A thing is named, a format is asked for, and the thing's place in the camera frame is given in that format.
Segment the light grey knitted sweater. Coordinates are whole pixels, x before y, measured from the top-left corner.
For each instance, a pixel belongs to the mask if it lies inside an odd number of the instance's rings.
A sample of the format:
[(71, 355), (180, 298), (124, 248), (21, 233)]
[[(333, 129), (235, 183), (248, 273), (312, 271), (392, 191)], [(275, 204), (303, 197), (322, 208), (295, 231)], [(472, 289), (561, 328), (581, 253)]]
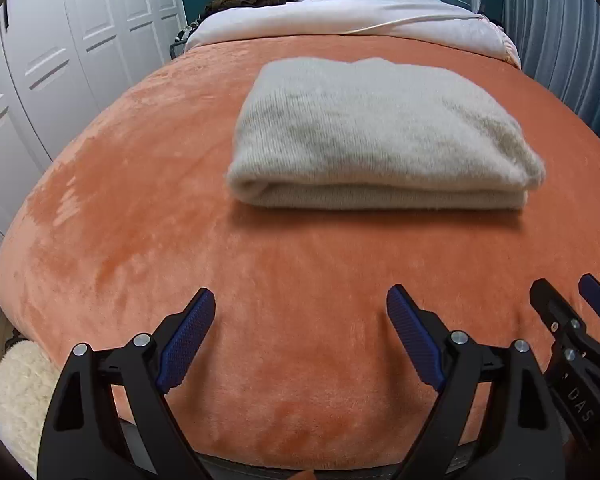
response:
[(227, 185), (303, 209), (521, 209), (541, 157), (490, 93), (440, 67), (284, 58), (242, 104)]

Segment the cream fluffy rug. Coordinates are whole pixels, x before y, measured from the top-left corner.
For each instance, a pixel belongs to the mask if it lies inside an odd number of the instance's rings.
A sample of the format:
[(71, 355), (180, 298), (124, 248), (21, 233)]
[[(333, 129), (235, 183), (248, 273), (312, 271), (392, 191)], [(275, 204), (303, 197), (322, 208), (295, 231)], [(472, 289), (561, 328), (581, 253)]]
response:
[(15, 344), (0, 362), (0, 438), (33, 479), (59, 374), (59, 368), (30, 340)]

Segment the orange plush bed blanket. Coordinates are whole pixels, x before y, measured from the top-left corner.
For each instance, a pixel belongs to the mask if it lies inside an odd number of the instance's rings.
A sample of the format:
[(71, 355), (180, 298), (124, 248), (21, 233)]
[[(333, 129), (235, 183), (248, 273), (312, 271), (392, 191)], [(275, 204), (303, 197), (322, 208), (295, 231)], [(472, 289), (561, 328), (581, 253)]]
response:
[[(524, 210), (335, 212), (235, 203), (225, 185), (242, 102), (278, 58), (440, 66), (491, 93), (547, 177)], [(600, 341), (578, 294), (600, 280), (600, 139), (509, 64), (426, 42), (294, 36), (191, 50), (131, 88), (61, 153), (0, 249), (0, 306), (56, 363), (122, 346), (200, 288), (216, 315), (168, 401), (199, 453), (294, 469), (403, 460), (434, 402), (386, 315), (405, 286), (476, 341), (550, 358), (529, 306), (546, 278)]]

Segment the blue grey pleated curtain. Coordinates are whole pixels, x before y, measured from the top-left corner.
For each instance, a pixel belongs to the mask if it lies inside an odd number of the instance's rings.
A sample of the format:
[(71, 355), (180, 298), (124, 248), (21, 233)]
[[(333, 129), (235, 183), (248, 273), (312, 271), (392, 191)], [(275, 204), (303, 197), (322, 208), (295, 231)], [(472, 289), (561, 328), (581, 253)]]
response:
[(600, 5), (596, 0), (504, 0), (504, 28), (522, 71), (600, 138)]

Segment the white panelled wardrobe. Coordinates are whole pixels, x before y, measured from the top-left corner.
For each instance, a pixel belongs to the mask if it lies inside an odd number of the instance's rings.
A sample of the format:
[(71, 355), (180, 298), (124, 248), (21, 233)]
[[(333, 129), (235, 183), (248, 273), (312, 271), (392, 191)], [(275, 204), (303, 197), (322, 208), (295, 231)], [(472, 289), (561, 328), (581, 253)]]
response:
[(170, 60), (183, 0), (0, 4), (0, 246), (60, 152), (125, 90)]

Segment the white pink bed sheet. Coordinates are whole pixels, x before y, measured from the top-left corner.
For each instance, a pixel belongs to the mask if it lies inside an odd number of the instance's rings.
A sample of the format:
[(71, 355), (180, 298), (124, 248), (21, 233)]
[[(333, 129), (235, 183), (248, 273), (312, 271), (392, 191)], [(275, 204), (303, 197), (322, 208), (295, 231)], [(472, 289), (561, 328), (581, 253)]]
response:
[(441, 0), (298, 0), (281, 6), (228, 9), (203, 20), (188, 37), (185, 49), (308, 35), (415, 39), (521, 68), (516, 44), (500, 26)]

